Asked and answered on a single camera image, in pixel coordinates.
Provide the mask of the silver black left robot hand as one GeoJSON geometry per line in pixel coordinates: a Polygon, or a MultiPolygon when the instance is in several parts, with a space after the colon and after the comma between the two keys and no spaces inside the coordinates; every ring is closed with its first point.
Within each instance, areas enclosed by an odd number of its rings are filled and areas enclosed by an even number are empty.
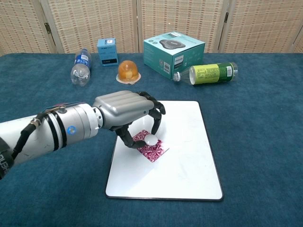
{"type": "Polygon", "coordinates": [[[163,115],[166,114],[164,105],[145,91],[118,91],[95,98],[93,107],[101,116],[98,126],[114,131],[129,148],[141,148],[147,145],[144,140],[134,141],[129,125],[134,121],[149,115],[154,119],[151,134],[156,134],[163,115]]]}

